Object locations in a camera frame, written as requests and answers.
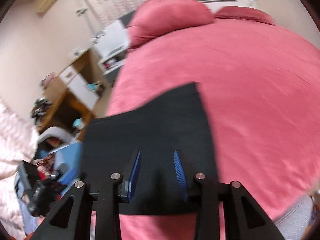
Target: white drawer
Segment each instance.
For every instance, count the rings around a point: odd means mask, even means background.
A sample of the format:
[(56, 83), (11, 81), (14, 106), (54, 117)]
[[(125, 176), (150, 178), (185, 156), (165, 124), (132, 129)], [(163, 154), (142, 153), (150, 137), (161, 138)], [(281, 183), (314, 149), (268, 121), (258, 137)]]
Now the white drawer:
[(65, 84), (69, 84), (71, 80), (78, 74), (73, 66), (67, 67), (64, 71), (61, 72), (59, 77)]
[(95, 92), (92, 92), (87, 86), (86, 80), (81, 74), (78, 74), (67, 85), (70, 91), (81, 101), (90, 111), (94, 108), (99, 97)]

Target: red cloth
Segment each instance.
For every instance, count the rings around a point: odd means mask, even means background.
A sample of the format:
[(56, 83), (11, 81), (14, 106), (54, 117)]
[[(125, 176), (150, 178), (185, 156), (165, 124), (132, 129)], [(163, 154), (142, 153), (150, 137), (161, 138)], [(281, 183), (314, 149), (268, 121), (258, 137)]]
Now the red cloth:
[(215, 17), (220, 19), (242, 19), (276, 25), (270, 15), (263, 11), (248, 7), (225, 6), (216, 12)]
[(148, 0), (127, 26), (130, 49), (175, 30), (212, 22), (211, 11), (198, 0)]
[[(217, 19), (130, 53), (108, 115), (199, 82), (220, 180), (239, 180), (275, 219), (320, 176), (319, 57), (317, 48), (283, 27)], [(194, 219), (121, 215), (122, 237), (191, 240)]]
[(38, 171), (38, 174), (39, 174), (40, 180), (46, 179), (45, 175), (41, 171)]

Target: pink duvet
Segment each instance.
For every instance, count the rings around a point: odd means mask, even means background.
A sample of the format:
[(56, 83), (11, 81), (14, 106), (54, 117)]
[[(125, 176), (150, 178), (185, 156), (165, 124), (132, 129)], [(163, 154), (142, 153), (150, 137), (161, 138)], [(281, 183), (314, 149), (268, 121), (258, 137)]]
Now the pink duvet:
[[(220, 180), (239, 180), (274, 219), (320, 175), (319, 67), (319, 50), (285, 28), (217, 19), (130, 53), (107, 114), (198, 82)], [(124, 240), (193, 238), (192, 214), (120, 219)]]

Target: pink pillow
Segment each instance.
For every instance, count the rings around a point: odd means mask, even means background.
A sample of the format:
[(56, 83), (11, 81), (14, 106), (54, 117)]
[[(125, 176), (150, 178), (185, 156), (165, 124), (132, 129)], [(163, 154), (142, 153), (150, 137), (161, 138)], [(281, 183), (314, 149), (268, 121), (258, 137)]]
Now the pink pillow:
[(130, 49), (172, 31), (212, 22), (211, 11), (198, 0), (148, 0), (127, 26)]
[(263, 11), (248, 7), (225, 6), (215, 14), (215, 18), (242, 19), (276, 25), (275, 21), (270, 15), (266, 14)]

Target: beige wall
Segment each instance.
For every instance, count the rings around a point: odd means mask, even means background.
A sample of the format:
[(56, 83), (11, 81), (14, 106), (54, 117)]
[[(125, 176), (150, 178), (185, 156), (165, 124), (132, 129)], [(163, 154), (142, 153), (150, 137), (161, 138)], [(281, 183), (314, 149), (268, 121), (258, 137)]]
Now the beige wall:
[(320, 32), (300, 0), (257, 0), (259, 9), (320, 49)]
[(0, 96), (26, 120), (41, 97), (41, 79), (64, 69), (74, 48), (91, 46), (92, 32), (75, 14), (78, 8), (75, 0), (58, 0), (40, 18), (35, 5), (25, 3), (12, 7), (0, 24)]

